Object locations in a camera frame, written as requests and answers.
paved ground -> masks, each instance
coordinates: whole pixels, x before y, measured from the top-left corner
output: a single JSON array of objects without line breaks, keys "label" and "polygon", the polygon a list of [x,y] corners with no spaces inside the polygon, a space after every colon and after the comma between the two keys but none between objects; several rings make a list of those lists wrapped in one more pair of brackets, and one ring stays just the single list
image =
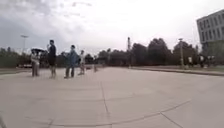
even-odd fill
[{"label": "paved ground", "polygon": [[223,128],[224,78],[106,68],[0,76],[7,128]]}]

crack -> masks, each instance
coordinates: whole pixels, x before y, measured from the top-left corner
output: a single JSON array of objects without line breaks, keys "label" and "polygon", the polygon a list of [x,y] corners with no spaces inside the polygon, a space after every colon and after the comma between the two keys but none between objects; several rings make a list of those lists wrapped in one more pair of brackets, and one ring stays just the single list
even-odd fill
[{"label": "crack", "polygon": [[106,98],[105,98],[105,93],[104,93],[104,88],[103,88],[102,83],[100,83],[100,87],[101,87],[101,90],[102,90],[102,96],[103,96],[104,106],[105,106],[107,115],[109,116],[109,115],[110,115],[110,112],[109,112],[109,110],[108,110],[108,106],[107,106],[107,103],[106,103]]},{"label": "crack", "polygon": [[172,122],[173,124],[175,124],[176,126],[178,126],[179,128],[183,128],[181,125],[179,125],[178,123],[176,123],[175,121],[173,121],[172,119],[170,119],[168,116],[166,116],[162,112],[160,114],[163,115],[167,120],[169,120],[170,122]]},{"label": "crack", "polygon": [[51,119],[51,121],[49,122],[49,124],[48,124],[47,128],[50,128],[50,127],[51,127],[51,125],[53,124],[53,122],[54,122],[54,119]]},{"label": "crack", "polygon": [[191,101],[191,100],[188,100],[188,101],[186,101],[186,102],[183,102],[183,103],[181,103],[181,104],[179,104],[179,105],[177,105],[177,106],[174,106],[174,107],[172,107],[172,108],[163,110],[163,111],[161,111],[161,112],[168,112],[168,111],[174,110],[174,109],[176,109],[176,108],[179,108],[179,107],[181,107],[181,106],[183,106],[183,105],[189,103],[190,101]]},{"label": "crack", "polygon": [[97,127],[97,126],[110,126],[110,128],[112,128],[112,125],[120,125],[120,124],[125,124],[125,123],[132,123],[132,122],[136,122],[136,121],[141,121],[141,120],[144,120],[144,119],[147,119],[147,118],[151,118],[151,117],[154,117],[154,116],[159,116],[159,115],[163,115],[165,118],[167,118],[168,120],[170,120],[171,122],[173,122],[174,124],[176,124],[177,126],[179,126],[180,128],[183,128],[182,126],[180,126],[179,124],[177,124],[176,122],[174,122],[173,120],[171,120],[170,118],[168,118],[166,115],[163,114],[163,112],[168,112],[168,111],[171,111],[171,110],[174,110],[178,107],[181,107],[187,103],[189,103],[189,101],[186,101],[186,102],[183,102],[179,105],[176,105],[172,108],[169,108],[169,109],[166,109],[166,110],[163,110],[163,111],[160,111],[160,112],[157,112],[157,113],[154,113],[154,114],[150,114],[150,115],[145,115],[143,117],[139,117],[139,118],[136,118],[136,119],[131,119],[131,120],[126,120],[126,121],[120,121],[120,122],[110,122],[110,123],[105,123],[105,124],[89,124],[89,125],[57,125],[57,124],[52,124],[53,126],[63,126],[63,127]]}]

street lamp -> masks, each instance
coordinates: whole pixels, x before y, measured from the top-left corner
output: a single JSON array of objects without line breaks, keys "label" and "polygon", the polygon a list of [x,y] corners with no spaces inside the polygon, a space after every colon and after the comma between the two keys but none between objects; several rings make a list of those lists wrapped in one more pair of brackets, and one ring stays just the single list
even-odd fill
[{"label": "street lamp", "polygon": [[183,53],[183,39],[180,38],[180,63],[181,63],[181,68],[184,68],[184,53]]},{"label": "street lamp", "polygon": [[24,53],[24,51],[25,51],[25,46],[26,46],[26,38],[28,38],[29,36],[21,35],[21,37],[23,38],[23,50],[22,50],[22,53]]}]

tree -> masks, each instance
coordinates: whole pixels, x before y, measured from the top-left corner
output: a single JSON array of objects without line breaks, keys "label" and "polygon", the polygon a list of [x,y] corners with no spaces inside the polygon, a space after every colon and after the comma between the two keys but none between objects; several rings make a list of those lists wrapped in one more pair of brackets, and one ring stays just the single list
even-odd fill
[{"label": "tree", "polygon": [[[180,64],[180,42],[174,46],[173,50],[173,57],[174,57],[174,64]],[[186,42],[182,42],[182,47],[183,47],[183,55],[184,55],[184,62],[187,64],[188,62],[188,57],[193,58],[193,62],[197,63],[198,61],[198,52],[197,49],[195,49],[192,45],[189,45]]]},{"label": "tree", "polygon": [[127,53],[124,51],[114,50],[110,53],[111,66],[125,66],[127,65]]},{"label": "tree", "polygon": [[165,65],[169,63],[171,52],[162,38],[153,39],[148,46],[148,59],[151,65]]},{"label": "tree", "polygon": [[147,48],[141,44],[134,43],[131,50],[131,57],[133,58],[134,65],[147,65]]},{"label": "tree", "polygon": [[90,54],[87,54],[85,56],[85,62],[86,64],[93,64],[93,57]]}]

overcast sky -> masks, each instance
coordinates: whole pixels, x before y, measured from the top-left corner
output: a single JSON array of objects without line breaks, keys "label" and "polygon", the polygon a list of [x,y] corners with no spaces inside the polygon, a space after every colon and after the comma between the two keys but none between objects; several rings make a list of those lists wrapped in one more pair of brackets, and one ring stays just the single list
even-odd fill
[{"label": "overcast sky", "polygon": [[147,46],[163,38],[172,48],[178,38],[198,44],[196,20],[224,9],[223,0],[0,0],[0,47],[125,50],[127,37]]}]

